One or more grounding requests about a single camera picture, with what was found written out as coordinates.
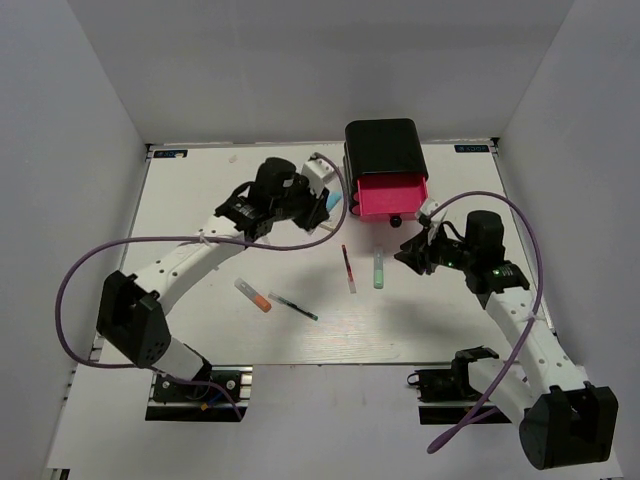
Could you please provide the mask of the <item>blue highlighter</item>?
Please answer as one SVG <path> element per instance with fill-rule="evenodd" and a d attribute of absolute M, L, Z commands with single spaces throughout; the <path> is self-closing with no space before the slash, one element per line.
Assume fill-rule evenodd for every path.
<path fill-rule="evenodd" d="M 341 192 L 331 192 L 326 201 L 326 209 L 331 212 L 342 200 L 343 195 Z"/>

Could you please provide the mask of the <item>green highlighter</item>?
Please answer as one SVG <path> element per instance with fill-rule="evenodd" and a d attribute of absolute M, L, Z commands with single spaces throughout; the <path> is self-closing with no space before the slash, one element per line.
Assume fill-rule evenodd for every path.
<path fill-rule="evenodd" d="M 381 247 L 375 247 L 373 252 L 373 286 L 375 289 L 384 288 L 384 252 Z"/>

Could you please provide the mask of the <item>pink top drawer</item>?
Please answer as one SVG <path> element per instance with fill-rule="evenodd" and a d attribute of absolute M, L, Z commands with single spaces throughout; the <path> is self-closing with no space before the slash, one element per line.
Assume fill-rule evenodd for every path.
<path fill-rule="evenodd" d="M 398 228 L 414 220 L 428 197 L 422 173 L 379 173 L 361 176 L 351 195 L 350 212 L 365 223 L 389 223 Z"/>

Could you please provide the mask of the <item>orange highlighter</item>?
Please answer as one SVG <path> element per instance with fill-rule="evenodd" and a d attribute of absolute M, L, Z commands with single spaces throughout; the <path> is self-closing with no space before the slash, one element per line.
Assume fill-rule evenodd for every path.
<path fill-rule="evenodd" d="M 234 286 L 262 312 L 267 313 L 271 310 L 271 303 L 242 278 L 237 278 Z"/>

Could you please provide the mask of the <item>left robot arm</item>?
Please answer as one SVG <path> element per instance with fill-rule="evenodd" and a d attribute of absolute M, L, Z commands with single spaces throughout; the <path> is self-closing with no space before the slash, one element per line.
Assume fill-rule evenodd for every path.
<path fill-rule="evenodd" d="M 211 387 L 210 363 L 173 337 L 167 316 L 193 286 L 223 262 L 253 246 L 279 221 L 312 232 L 328 220 L 328 183 L 338 170 L 320 155 L 302 167 L 279 157 L 266 159 L 254 180 L 237 187 L 193 240 L 154 264 L 104 282 L 97 331 L 134 366 L 177 379 L 188 398 Z"/>

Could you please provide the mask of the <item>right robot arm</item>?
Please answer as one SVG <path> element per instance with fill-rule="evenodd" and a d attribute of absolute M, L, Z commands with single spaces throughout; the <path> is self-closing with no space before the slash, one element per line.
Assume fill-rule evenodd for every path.
<path fill-rule="evenodd" d="M 447 236 L 438 222 L 403 243 L 395 259 L 418 274 L 437 267 L 462 272 L 472 294 L 516 350 L 510 367 L 489 347 L 455 353 L 446 369 L 417 371 L 423 402 L 476 401 L 483 394 L 518 429 L 538 470 L 609 459 L 618 401 L 593 385 L 566 355 L 545 320 L 533 314 L 534 295 L 521 269 L 505 257 L 504 226 L 490 211 L 468 214 L 465 234 Z"/>

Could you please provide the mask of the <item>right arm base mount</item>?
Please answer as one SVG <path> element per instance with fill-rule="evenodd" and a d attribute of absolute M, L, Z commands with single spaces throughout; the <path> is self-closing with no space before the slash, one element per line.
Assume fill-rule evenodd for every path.
<path fill-rule="evenodd" d="M 421 425 L 444 426 L 459 422 L 479 400 L 481 393 L 469 383 L 468 366 L 498 354 L 483 346 L 458 351 L 447 366 L 426 367 L 407 376 L 407 385 L 418 392 Z"/>

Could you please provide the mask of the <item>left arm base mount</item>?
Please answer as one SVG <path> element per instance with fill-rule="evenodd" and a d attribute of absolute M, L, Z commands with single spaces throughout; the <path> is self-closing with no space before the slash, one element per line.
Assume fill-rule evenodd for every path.
<path fill-rule="evenodd" d="M 240 415 L 226 396 L 211 386 L 176 383 L 166 376 L 154 375 L 146 407 L 145 420 L 155 422 L 237 423 L 248 408 L 253 368 L 250 366 L 214 367 L 207 381 L 222 387 L 231 397 Z"/>

